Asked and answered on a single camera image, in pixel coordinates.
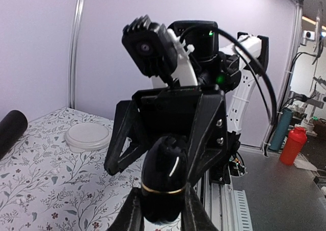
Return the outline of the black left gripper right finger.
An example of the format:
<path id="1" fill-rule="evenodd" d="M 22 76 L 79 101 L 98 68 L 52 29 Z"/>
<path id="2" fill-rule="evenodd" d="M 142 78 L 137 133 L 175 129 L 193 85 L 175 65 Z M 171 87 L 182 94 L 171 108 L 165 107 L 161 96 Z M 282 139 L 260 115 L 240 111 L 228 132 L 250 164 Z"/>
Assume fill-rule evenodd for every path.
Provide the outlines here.
<path id="1" fill-rule="evenodd" d="M 185 186 L 184 207 L 181 211 L 181 230 L 218 231 L 190 183 Z"/>

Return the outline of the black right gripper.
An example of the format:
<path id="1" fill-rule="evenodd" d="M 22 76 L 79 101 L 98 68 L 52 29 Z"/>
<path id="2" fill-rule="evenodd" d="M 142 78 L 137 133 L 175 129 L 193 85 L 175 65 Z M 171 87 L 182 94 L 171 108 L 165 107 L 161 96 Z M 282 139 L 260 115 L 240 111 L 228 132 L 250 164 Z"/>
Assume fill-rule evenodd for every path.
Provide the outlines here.
<path id="1" fill-rule="evenodd" d="M 225 93 L 239 84 L 240 72 L 233 66 L 237 61 L 218 53 L 200 74 L 199 86 L 139 91 L 137 103 L 120 101 L 104 161 L 107 173 L 123 172 L 160 137 L 179 135 L 186 137 L 187 182 L 194 186 L 226 154 Z M 144 125 L 155 139 L 152 145 Z"/>

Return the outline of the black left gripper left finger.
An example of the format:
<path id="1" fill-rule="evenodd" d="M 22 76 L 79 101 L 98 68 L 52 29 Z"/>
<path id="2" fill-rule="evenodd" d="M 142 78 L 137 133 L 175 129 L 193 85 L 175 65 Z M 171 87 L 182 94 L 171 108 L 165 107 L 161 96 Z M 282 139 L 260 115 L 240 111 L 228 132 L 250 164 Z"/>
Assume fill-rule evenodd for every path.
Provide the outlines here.
<path id="1" fill-rule="evenodd" d="M 144 230 L 144 217 L 141 210 L 141 189 L 132 188 L 114 222 L 108 231 Z"/>

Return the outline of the black round earbud case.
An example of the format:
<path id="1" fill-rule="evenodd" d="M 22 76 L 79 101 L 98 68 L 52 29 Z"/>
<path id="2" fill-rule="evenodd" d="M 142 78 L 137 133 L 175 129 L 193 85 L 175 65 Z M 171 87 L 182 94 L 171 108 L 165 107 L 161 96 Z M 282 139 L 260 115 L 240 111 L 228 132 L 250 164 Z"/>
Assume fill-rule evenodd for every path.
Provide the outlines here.
<path id="1" fill-rule="evenodd" d="M 166 224 L 179 216 L 187 174 L 186 137 L 160 137 L 147 152 L 142 169 L 141 209 L 149 222 Z"/>

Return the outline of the white earbud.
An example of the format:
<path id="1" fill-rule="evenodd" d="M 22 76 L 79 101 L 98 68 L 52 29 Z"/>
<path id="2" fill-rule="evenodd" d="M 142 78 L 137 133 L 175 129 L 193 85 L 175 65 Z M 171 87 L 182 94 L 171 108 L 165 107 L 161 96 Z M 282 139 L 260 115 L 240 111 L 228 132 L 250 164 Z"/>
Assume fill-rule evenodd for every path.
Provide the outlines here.
<path id="1" fill-rule="evenodd" d="M 53 169 L 51 172 L 53 175 L 58 175 L 60 173 L 61 169 L 60 167 Z"/>

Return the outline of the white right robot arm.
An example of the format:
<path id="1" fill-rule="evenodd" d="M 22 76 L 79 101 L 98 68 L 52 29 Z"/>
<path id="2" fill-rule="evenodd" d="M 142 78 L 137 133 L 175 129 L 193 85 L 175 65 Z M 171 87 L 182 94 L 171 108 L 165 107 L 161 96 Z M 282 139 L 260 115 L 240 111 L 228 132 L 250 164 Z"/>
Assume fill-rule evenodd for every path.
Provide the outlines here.
<path id="1" fill-rule="evenodd" d="M 153 88 L 117 104 L 108 174 L 145 156 L 147 192 L 177 194 L 205 173 L 212 183 L 230 183 L 253 89 L 259 78 L 269 84 L 269 39 L 240 32 L 219 48 L 219 36 L 225 32 L 214 21 L 165 26 L 142 16 L 124 27 L 123 46 Z"/>

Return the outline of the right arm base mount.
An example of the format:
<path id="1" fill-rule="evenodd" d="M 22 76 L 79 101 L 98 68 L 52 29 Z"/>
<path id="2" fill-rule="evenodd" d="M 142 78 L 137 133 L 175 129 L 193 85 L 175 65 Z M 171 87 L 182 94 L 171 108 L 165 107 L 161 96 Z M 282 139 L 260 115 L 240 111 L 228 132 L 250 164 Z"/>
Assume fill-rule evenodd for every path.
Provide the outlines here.
<path id="1" fill-rule="evenodd" d="M 219 185 L 231 184 L 231 176 L 242 176 L 245 174 L 245 163 L 238 153 L 240 148 L 241 134 L 228 132 L 227 151 L 225 155 L 209 170 L 209 181 Z"/>

